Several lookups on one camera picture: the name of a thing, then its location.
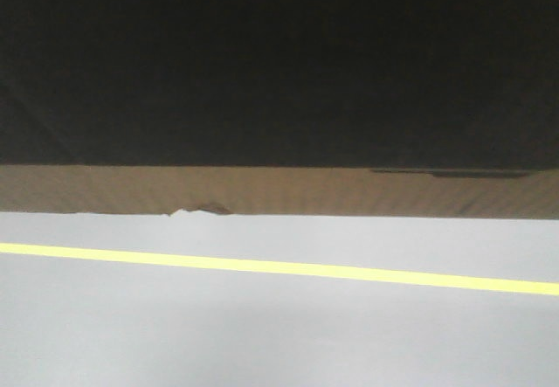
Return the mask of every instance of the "yellow line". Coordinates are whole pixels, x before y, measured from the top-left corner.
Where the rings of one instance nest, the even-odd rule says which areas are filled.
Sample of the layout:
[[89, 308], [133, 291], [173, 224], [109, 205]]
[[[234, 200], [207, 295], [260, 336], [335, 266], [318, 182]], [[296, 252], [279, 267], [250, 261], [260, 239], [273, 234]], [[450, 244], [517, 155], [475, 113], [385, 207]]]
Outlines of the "yellow line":
[[498, 280], [473, 276], [444, 275], [409, 271], [391, 271], [356, 266], [316, 265], [309, 263], [272, 262], [267, 260], [221, 259], [178, 254], [120, 252], [115, 250], [80, 249], [49, 245], [20, 245], [0, 243], [0, 252], [29, 254], [53, 258], [105, 260], [110, 262], [144, 265], [182, 266], [200, 269], [220, 269], [258, 273], [284, 273], [290, 275], [322, 276], [348, 280], [371, 280], [399, 284], [424, 285], [501, 291], [508, 293], [558, 295], [559, 283], [528, 280]]

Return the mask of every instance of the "corrugated cardboard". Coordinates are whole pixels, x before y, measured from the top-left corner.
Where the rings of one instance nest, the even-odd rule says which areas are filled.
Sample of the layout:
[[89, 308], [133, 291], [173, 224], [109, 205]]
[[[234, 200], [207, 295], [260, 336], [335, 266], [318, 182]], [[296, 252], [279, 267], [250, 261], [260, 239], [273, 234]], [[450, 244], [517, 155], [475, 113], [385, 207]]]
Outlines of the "corrugated cardboard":
[[559, 218], [558, 3], [0, 0], [0, 210]]
[[0, 211], [559, 218], [559, 172], [435, 177], [369, 169], [0, 166]]

